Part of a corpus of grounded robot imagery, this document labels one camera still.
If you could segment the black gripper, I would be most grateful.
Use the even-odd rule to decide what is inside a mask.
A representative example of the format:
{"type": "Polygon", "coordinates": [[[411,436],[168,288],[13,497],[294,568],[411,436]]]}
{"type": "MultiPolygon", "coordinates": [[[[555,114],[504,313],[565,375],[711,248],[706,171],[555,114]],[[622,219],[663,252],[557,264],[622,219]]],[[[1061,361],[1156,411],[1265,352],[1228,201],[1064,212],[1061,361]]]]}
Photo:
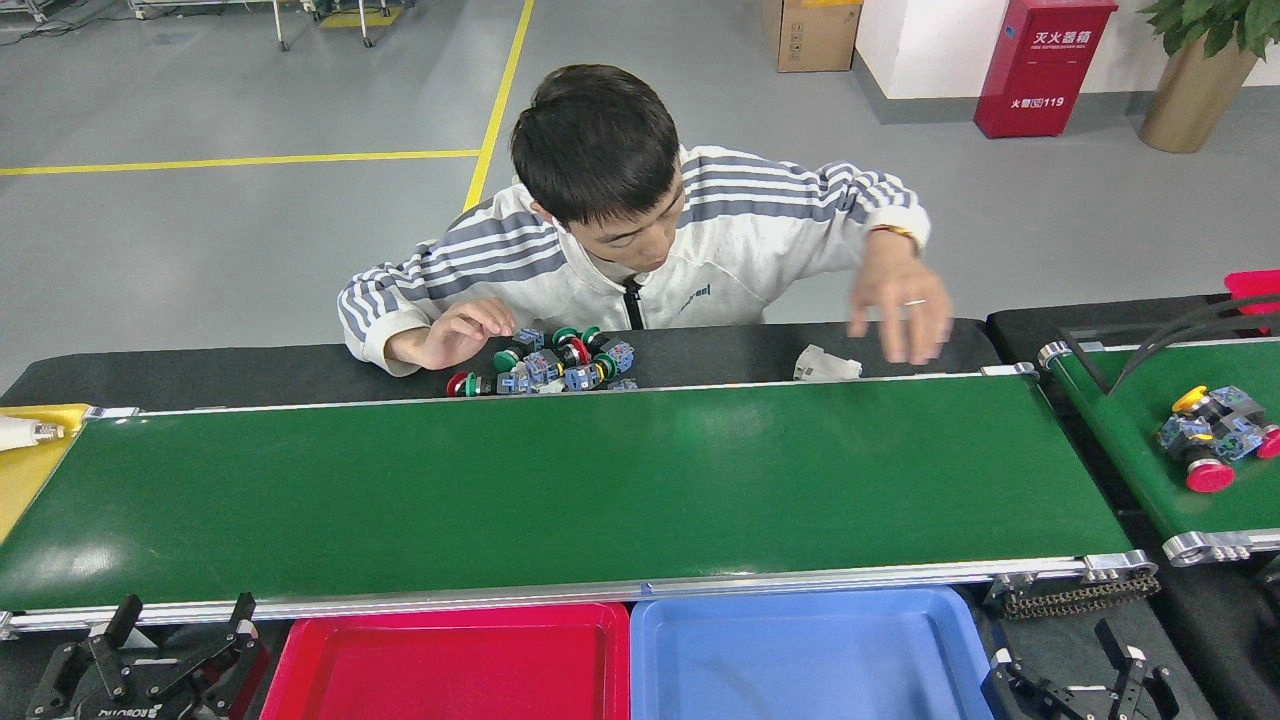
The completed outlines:
{"type": "Polygon", "coordinates": [[[58,646],[29,700],[32,716],[192,719],[246,714],[269,665],[269,647],[252,621],[256,601],[241,594],[227,626],[160,674],[132,673],[119,650],[142,603],[127,596],[111,619],[78,642],[58,646]]]}
{"type": "Polygon", "coordinates": [[[1007,650],[992,657],[984,698],[993,719],[1179,719],[1181,701],[1170,684],[1171,671],[1152,664],[1128,644],[1107,620],[1097,623],[1097,639],[1117,679],[1111,691],[1068,691],[1030,673],[1007,650]]]}

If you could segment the person's right hand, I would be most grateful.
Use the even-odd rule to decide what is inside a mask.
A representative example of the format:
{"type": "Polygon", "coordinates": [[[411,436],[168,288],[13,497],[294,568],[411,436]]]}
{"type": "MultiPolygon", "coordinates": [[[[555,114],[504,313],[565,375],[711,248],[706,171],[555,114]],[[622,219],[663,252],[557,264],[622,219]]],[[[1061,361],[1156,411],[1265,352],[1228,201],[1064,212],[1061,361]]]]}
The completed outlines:
{"type": "Polygon", "coordinates": [[[430,327],[402,331],[387,341],[387,356],[426,370],[457,366],[479,354],[492,337],[516,331],[509,307],[499,299],[456,304],[430,327]]]}

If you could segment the person's left hand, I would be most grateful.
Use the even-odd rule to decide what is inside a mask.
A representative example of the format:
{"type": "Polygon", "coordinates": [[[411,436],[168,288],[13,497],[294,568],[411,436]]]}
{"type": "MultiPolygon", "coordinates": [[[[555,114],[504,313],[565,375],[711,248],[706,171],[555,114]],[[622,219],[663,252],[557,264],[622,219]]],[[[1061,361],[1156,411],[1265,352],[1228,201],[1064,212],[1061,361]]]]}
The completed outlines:
{"type": "Polygon", "coordinates": [[[954,328],[954,304],[942,279],[916,255],[913,240],[887,229],[865,237],[850,295],[847,334],[876,329],[884,359],[922,366],[937,359],[954,328]]]}

